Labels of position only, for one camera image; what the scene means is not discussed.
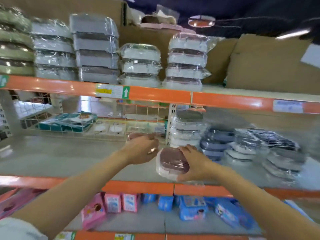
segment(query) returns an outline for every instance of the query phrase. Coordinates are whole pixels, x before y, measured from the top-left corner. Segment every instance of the hand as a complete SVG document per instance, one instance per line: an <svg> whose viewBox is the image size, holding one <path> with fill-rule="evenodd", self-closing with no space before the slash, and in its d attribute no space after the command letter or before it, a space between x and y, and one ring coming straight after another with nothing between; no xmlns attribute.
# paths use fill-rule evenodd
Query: hand
<svg viewBox="0 0 320 240"><path fill-rule="evenodd" d="M210 180L213 178L214 171L212 168L222 167L221 165L212 162L209 158L198 152L197 148L193 145L186 145L178 147L186 160L189 163L190 169L187 173L178 176L177 181L202 181Z"/></svg>
<svg viewBox="0 0 320 240"><path fill-rule="evenodd" d="M159 140L154 135L140 136L127 141L120 153L128 164L142 164L151 161L158 153Z"/></svg>

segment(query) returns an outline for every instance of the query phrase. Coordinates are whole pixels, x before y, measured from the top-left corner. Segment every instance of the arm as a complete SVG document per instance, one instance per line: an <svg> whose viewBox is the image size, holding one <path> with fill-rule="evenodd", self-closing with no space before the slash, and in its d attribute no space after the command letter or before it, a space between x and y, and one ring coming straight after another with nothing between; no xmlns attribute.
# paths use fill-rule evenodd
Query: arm
<svg viewBox="0 0 320 240"><path fill-rule="evenodd" d="M159 141L148 137L130 140L119 151L84 173L40 195L11 217L31 223L49 239L54 239L120 170L129 164L150 161L158 150Z"/></svg>
<svg viewBox="0 0 320 240"><path fill-rule="evenodd" d="M179 148L190 170L178 181L218 181L254 217L268 239L320 239L320 228L298 211L242 178L231 168L210 161L193 146Z"/></svg>

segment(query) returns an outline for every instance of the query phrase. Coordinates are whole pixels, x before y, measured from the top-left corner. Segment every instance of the wire grid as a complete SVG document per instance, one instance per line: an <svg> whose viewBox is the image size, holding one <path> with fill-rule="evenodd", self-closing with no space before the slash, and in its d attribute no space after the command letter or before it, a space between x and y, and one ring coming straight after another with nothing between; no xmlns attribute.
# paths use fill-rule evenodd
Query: wire grid
<svg viewBox="0 0 320 240"><path fill-rule="evenodd" d="M57 94L44 94L33 101L32 105L15 103L17 112L29 112L21 123L32 134L126 141L128 134L138 132L165 138L169 104Z"/></svg>

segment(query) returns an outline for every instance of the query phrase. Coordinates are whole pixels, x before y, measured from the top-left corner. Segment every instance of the pink package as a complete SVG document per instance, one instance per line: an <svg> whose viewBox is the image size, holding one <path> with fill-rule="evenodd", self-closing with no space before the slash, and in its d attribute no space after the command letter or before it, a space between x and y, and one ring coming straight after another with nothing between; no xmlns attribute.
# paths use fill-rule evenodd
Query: pink package
<svg viewBox="0 0 320 240"><path fill-rule="evenodd" d="M92 201L81 210L81 218L83 230L92 229L105 220L106 211L101 193L97 193Z"/></svg>
<svg viewBox="0 0 320 240"><path fill-rule="evenodd" d="M122 207L124 211L138 212L140 194L122 194Z"/></svg>
<svg viewBox="0 0 320 240"><path fill-rule="evenodd" d="M19 190L16 194L0 202L0 219L10 216L43 192L44 190L32 188Z"/></svg>
<svg viewBox="0 0 320 240"><path fill-rule="evenodd" d="M120 213L121 212L121 195L106 193L104 196L106 203L106 211L108 213Z"/></svg>

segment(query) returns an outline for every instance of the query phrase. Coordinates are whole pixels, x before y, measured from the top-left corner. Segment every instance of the white sleeve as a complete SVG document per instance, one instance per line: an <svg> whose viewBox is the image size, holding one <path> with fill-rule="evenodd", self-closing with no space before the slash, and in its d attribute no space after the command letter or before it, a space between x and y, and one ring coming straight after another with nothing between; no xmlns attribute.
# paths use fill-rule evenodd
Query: white sleeve
<svg viewBox="0 0 320 240"><path fill-rule="evenodd" d="M11 217L0 220L0 236L10 240L48 240L30 223Z"/></svg>

